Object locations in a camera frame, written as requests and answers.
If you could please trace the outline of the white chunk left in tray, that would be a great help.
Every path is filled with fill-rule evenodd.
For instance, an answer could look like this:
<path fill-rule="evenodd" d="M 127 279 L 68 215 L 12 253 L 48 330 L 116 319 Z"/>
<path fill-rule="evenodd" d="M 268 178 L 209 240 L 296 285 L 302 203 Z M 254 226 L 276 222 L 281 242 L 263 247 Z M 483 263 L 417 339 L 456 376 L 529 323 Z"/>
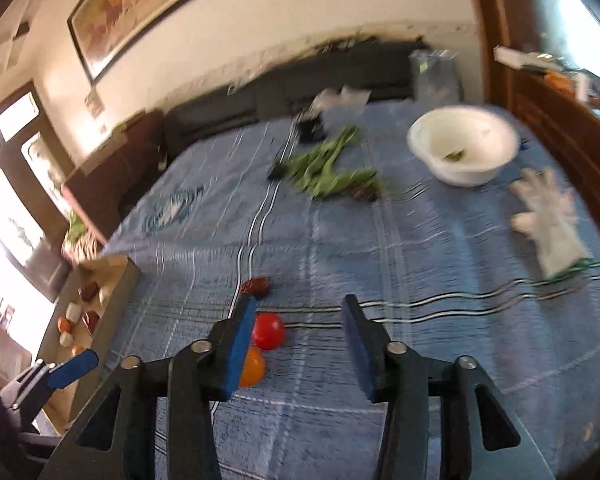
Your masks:
<path fill-rule="evenodd" d="M 82 318 L 82 307 L 75 302 L 69 302 L 66 309 L 65 318 L 72 325 L 78 324 Z"/>

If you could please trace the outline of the white chunk in tray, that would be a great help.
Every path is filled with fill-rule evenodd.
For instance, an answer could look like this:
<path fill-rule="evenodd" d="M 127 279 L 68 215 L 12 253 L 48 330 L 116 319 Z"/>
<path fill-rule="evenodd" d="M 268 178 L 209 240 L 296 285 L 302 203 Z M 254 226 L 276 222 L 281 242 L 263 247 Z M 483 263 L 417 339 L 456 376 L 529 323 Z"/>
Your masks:
<path fill-rule="evenodd" d="M 72 333 L 62 332 L 59 336 L 59 343 L 65 348 L 72 348 L 74 346 Z"/>
<path fill-rule="evenodd" d="M 72 325 L 78 324 L 82 318 L 82 307 L 75 302 L 69 302 L 66 309 L 65 318 Z"/>

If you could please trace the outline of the small orange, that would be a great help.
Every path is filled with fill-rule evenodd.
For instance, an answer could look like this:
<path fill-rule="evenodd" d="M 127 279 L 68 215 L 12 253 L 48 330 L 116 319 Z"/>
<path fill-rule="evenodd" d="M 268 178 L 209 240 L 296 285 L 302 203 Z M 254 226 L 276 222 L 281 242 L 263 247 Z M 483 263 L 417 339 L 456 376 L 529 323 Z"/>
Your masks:
<path fill-rule="evenodd" d="M 57 328 L 59 333 L 70 333 L 73 329 L 73 324 L 68 320 L 68 318 L 61 316 L 57 320 Z"/>

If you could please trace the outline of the green leafy vegetable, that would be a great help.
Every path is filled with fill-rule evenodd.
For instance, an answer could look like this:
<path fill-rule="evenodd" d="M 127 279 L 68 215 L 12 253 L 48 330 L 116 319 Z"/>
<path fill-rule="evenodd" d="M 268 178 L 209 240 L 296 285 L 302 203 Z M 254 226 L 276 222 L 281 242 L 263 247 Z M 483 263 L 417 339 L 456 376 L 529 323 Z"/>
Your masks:
<path fill-rule="evenodd" d="M 326 200 L 341 194 L 350 194 L 359 186 L 374 184 L 381 189 L 375 168 L 336 170 L 341 152 L 358 137 L 358 127 L 345 126 L 335 139 L 322 142 L 307 152 L 277 157 L 268 170 L 270 182 L 284 179 L 314 200 Z"/>

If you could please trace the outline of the blue plaid tablecloth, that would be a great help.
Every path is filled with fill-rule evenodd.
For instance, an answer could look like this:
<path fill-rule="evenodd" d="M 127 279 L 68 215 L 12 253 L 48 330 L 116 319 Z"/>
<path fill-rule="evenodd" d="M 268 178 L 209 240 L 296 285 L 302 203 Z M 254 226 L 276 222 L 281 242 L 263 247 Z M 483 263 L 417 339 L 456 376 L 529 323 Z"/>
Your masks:
<path fill-rule="evenodd" d="M 600 448 L 600 233 L 585 206 L 578 231 L 593 263 L 548 282 L 531 240 L 509 221 L 521 170 L 554 166 L 528 129 L 524 148 L 481 188 L 437 181 L 406 143 L 422 114 L 410 102 L 333 112 L 358 128 L 339 170 L 373 168 L 373 203 L 314 200 L 271 182 L 277 156 L 298 150 L 291 122 L 260 122 L 197 142 L 172 162 L 106 246 L 142 276 L 104 361 L 173 356 L 263 276 L 262 310 L 286 337 L 265 378 L 213 412 L 227 479 L 369 479 L 385 410 L 362 393 L 340 325 L 354 295 L 370 318 L 422 356 L 468 354 L 490 375 L 556 476 L 577 476 Z"/>

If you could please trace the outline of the wooden side cabinet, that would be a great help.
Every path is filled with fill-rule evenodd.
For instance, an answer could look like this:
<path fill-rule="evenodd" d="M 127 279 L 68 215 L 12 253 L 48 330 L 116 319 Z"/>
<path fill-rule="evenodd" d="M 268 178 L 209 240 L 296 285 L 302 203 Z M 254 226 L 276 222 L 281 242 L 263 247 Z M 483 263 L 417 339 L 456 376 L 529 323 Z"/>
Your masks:
<path fill-rule="evenodd" d="M 600 228 L 600 118 L 543 77 L 510 66 L 516 53 L 493 49 L 504 77 L 505 106 L 562 166 Z"/>

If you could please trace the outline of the red tomato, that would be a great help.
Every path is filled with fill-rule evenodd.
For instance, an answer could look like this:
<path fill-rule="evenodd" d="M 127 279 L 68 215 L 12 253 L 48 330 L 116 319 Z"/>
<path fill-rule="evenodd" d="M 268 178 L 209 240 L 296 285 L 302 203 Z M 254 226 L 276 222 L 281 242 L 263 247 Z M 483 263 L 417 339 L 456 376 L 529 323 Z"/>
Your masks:
<path fill-rule="evenodd" d="M 279 315 L 259 313 L 251 334 L 252 343 L 263 351 L 279 348 L 285 339 L 285 325 Z"/>

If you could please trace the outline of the clear glass vase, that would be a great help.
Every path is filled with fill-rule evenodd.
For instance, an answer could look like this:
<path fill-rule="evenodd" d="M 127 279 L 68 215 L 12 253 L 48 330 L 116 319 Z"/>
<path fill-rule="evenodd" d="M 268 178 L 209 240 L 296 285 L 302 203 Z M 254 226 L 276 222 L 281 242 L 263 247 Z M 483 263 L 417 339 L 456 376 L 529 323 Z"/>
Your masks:
<path fill-rule="evenodd" d="M 456 53 L 446 49 L 422 49 L 410 54 L 414 97 L 433 107 L 464 101 Z"/>

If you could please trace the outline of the white bowl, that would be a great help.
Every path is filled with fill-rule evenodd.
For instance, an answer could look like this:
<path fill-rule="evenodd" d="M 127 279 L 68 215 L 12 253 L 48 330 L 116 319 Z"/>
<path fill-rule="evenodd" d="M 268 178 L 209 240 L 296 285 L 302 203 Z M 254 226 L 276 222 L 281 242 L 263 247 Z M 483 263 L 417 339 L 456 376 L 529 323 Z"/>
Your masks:
<path fill-rule="evenodd" d="M 507 120 L 470 105 L 423 114 L 408 129 L 406 142 L 436 179 L 458 188 L 491 182 L 520 147 L 519 134 Z"/>

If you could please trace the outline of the orange tangerine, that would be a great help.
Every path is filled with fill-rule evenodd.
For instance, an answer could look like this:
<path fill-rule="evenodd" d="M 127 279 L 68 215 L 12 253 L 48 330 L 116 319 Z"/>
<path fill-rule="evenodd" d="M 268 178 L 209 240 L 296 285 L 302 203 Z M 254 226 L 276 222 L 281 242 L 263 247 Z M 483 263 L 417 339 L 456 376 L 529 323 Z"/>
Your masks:
<path fill-rule="evenodd" d="M 245 357 L 242 374 L 239 379 L 240 388 L 251 388 L 256 386 L 266 374 L 266 361 L 262 352 L 255 346 L 251 346 Z"/>

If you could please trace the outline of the small black box device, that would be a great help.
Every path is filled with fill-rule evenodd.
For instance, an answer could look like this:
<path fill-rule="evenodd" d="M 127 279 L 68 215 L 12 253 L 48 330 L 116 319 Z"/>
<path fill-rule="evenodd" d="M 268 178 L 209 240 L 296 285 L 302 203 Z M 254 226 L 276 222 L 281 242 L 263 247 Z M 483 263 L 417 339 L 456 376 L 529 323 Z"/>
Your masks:
<path fill-rule="evenodd" d="M 322 142 L 326 138 L 326 131 L 320 113 L 304 112 L 299 114 L 294 123 L 298 140 L 302 144 Z"/>

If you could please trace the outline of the white chunk right in tray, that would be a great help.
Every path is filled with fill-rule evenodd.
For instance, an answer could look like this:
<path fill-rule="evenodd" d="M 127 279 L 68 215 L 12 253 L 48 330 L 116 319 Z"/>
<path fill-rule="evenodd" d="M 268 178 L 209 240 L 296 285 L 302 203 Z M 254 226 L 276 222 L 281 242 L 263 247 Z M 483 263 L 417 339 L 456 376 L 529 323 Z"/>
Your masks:
<path fill-rule="evenodd" d="M 62 332 L 59 336 L 59 343 L 65 348 L 72 348 L 74 346 L 72 333 Z"/>

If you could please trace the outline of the black sofa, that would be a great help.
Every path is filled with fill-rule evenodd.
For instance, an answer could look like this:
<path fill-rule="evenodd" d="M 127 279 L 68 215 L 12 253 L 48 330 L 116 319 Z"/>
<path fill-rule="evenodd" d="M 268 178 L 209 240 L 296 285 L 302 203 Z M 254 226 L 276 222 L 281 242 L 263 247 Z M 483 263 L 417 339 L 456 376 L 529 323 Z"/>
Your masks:
<path fill-rule="evenodd" d="M 294 116 L 326 89 L 347 86 L 365 90 L 370 92 L 372 102 L 411 99 L 414 84 L 410 55 L 428 47 L 422 37 L 411 41 L 381 41 L 374 37 L 276 66 L 239 89 L 221 87 L 196 96 L 166 113 L 166 152 L 174 159 L 210 136 Z"/>

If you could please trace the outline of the red date by leaves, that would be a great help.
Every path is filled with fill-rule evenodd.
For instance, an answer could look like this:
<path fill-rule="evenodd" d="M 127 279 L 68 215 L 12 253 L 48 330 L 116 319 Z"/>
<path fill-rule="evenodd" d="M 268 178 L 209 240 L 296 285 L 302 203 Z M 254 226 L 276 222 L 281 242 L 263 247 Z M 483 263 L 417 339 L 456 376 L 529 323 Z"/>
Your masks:
<path fill-rule="evenodd" d="M 359 186 L 353 190 L 352 196 L 359 202 L 373 203 L 381 198 L 381 189 L 374 184 Z"/>

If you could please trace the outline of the white work glove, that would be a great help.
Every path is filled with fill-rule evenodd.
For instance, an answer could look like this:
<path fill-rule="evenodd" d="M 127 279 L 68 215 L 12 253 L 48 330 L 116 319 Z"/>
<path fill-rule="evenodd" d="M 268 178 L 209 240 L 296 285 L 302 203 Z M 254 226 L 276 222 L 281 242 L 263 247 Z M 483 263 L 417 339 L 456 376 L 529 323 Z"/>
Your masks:
<path fill-rule="evenodd" d="M 524 168 L 521 177 L 509 185 L 509 191 L 527 208 L 514 214 L 510 225 L 534 244 L 546 280 L 554 280 L 592 261 L 588 246 L 577 230 L 574 189 L 562 191 L 553 170 Z"/>

